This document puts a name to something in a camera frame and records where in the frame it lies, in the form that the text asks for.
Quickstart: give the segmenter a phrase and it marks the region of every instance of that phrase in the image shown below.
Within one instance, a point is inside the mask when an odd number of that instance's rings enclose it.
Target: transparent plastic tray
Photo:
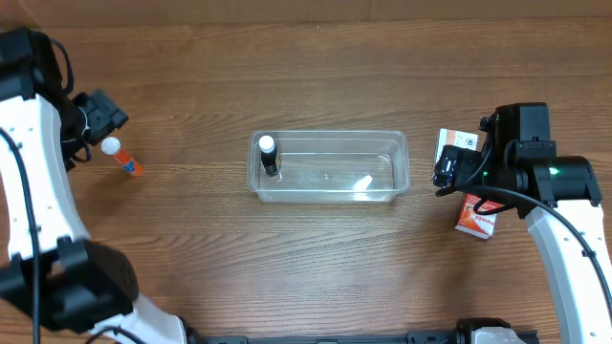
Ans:
[[[269,177],[259,139],[274,138],[280,172]],[[390,202],[409,186],[408,148],[398,131],[258,131],[249,188],[264,202]]]

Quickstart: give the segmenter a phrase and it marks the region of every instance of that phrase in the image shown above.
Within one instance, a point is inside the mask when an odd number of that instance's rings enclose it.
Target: white cap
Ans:
[[[270,136],[263,136],[259,139],[259,149],[264,153],[272,153],[274,150],[274,139]]]
[[[102,141],[102,152],[108,155],[115,155],[121,149],[121,142],[117,138],[108,137]]]

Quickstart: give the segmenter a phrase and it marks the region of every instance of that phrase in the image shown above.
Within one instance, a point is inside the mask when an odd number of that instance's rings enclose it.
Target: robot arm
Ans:
[[[464,191],[515,207],[542,257],[562,342],[609,342],[612,267],[591,165],[582,157],[557,157],[544,103],[499,107],[481,120],[481,130],[488,133],[482,152],[445,146],[435,168],[434,184],[443,187],[436,195]]]
[[[603,211],[590,201],[559,201],[556,211],[570,221],[589,246],[607,281],[612,266],[603,239]],[[583,248],[564,224],[541,207],[525,218],[540,252],[555,302],[563,343],[605,343],[612,337],[610,315],[601,284]]]
[[[142,295],[122,253],[91,242],[77,215],[66,170],[127,116],[101,91],[73,100],[61,89],[49,38],[26,29],[0,34],[0,128],[19,148],[39,228],[40,325],[96,333],[121,328],[145,343],[197,343],[197,332]],[[0,295],[33,315],[33,241],[16,156],[0,140],[0,173],[11,221],[10,265]],[[133,343],[118,331],[105,335]]]

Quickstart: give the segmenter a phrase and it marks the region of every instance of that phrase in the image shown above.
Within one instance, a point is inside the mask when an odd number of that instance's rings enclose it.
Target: wooden table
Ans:
[[[557,320],[525,222],[501,215],[488,242],[452,229],[460,196],[433,195],[435,139],[474,132],[498,105],[546,101],[559,154],[589,159],[610,199],[611,32],[588,18],[47,31],[76,89],[100,87],[129,114],[117,136],[145,167],[131,180],[96,148],[70,173],[84,224],[202,334],[403,333],[499,316],[544,343],[558,342]],[[259,129],[401,130],[410,189],[392,204],[263,204],[246,181]],[[0,341],[30,330],[2,303]],[[70,338],[44,342],[83,341]]]

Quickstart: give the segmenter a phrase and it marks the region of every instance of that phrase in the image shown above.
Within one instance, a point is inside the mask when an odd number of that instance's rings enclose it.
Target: small bottle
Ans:
[[[134,160],[131,154],[121,148],[121,142],[117,138],[108,137],[102,141],[102,152],[110,155],[123,166],[123,169],[134,177],[142,175],[142,166]]]
[[[280,171],[280,155],[274,139],[270,136],[263,136],[259,139],[259,149],[261,150],[261,163],[269,177],[273,177]]]

